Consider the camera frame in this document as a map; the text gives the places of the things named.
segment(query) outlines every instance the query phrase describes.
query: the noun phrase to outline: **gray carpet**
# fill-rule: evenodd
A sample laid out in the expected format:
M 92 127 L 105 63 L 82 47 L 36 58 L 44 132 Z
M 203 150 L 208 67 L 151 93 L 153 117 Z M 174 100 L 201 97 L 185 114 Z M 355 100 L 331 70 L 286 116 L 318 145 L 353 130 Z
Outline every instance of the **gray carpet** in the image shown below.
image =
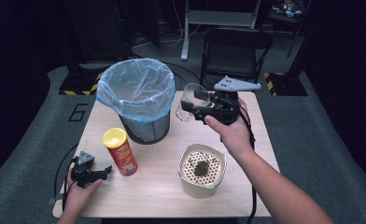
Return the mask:
M 274 45 L 266 57 L 262 73 L 289 70 L 300 46 L 299 41 L 290 58 L 286 58 L 290 41 L 288 36 L 274 35 Z M 181 44 L 174 47 L 162 44 L 161 49 L 147 44 L 133 48 L 133 51 L 143 57 L 183 66 L 199 76 L 201 38 L 191 40 L 186 62 L 180 61 Z M 182 78 L 176 77 L 177 88 L 183 88 L 186 82 L 198 82 L 185 69 L 168 65 Z M 102 67 L 104 64 L 90 66 Z M 51 213 L 53 205 L 48 204 L 49 197 L 53 196 L 54 176 L 63 156 L 78 143 L 95 100 L 94 95 L 59 95 L 58 88 L 66 75 L 65 67 L 49 72 L 51 87 L 47 100 L 0 169 L 0 223 L 57 221 Z M 301 74 L 300 80 L 308 92 L 307 97 L 272 96 L 262 75 L 259 80 L 262 89 L 255 92 L 280 171 L 312 196 L 335 223 L 366 223 L 366 175 L 333 129 L 305 73 Z M 83 111 L 74 116 L 81 121 L 69 121 L 75 109 Z M 58 190 L 62 173 L 58 177 Z M 245 223 L 246 219 L 240 217 L 239 221 Z M 78 223 L 101 223 L 101 220 L 82 218 Z M 274 222 L 270 217 L 255 217 L 252 223 Z

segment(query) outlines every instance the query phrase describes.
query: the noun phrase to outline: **trash can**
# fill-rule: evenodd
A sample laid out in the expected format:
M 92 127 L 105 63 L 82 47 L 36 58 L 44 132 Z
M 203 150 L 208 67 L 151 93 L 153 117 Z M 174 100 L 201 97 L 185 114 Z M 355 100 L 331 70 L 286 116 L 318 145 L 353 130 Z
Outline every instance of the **trash can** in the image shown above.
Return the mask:
M 133 141 L 147 145 L 168 134 L 175 93 L 174 74 L 164 63 L 132 59 L 104 71 L 96 100 L 120 116 Z

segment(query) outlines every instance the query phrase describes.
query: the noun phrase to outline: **white desk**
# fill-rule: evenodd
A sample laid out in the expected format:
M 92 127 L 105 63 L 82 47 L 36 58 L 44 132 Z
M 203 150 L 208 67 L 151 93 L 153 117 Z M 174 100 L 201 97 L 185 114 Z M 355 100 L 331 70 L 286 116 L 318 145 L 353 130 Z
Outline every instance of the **white desk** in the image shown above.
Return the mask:
M 122 176 L 102 143 L 103 134 L 110 128 L 123 128 L 119 116 L 109 107 L 95 102 L 84 133 L 77 147 L 95 157 L 93 171 L 112 165 L 108 179 L 94 193 L 82 217 L 248 217 L 252 209 L 251 184 L 237 162 L 220 142 L 217 133 L 201 121 L 180 121 L 176 106 L 182 91 L 176 93 L 171 109 L 169 133 L 159 143 L 139 145 L 129 139 L 138 170 L 132 176 Z M 276 170 L 279 170 L 265 128 L 256 96 L 239 92 L 248 107 L 256 151 Z M 227 158 L 224 178 L 214 195 L 206 199 L 191 198 L 181 188 L 177 166 L 185 149 L 192 143 L 205 144 L 222 151 Z M 62 213 L 58 201 L 53 215 Z M 270 214 L 258 197 L 257 217 Z
M 260 2 L 261 0 L 256 0 L 255 10 L 253 12 L 226 12 L 190 10 L 189 0 L 186 0 L 184 42 L 181 60 L 186 61 L 189 55 L 189 24 L 243 26 L 253 29 L 258 16 Z

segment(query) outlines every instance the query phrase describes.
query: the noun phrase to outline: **human hand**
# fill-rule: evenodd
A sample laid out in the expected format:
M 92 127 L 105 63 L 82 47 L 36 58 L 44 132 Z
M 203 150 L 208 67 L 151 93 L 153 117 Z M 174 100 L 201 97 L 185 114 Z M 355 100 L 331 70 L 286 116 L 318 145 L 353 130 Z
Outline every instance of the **human hand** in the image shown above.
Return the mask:
M 84 209 L 84 207 L 89 202 L 93 193 L 101 186 L 103 183 L 102 179 L 96 180 L 92 185 L 83 189 L 79 185 L 73 182 L 71 178 L 72 169 L 70 169 L 67 184 L 69 186 L 68 196 L 66 200 L 66 205 L 64 209 L 65 212 L 73 213 L 78 216 L 78 214 Z
M 239 97 L 238 103 L 246 110 L 245 102 Z M 220 123 L 211 116 L 206 116 L 204 121 L 210 128 L 220 134 L 224 146 L 235 159 L 239 158 L 242 153 L 253 152 L 253 148 L 249 141 L 249 131 L 241 117 L 238 117 L 237 121 L 229 126 Z

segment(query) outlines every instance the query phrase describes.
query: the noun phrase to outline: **red can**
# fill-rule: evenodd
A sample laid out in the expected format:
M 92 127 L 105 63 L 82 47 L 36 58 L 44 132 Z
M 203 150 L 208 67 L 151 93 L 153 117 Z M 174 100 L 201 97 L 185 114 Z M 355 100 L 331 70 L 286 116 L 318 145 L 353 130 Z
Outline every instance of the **red can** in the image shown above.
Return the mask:
M 124 130 L 120 128 L 108 130 L 104 134 L 103 143 L 122 175 L 133 175 L 136 172 L 137 163 Z

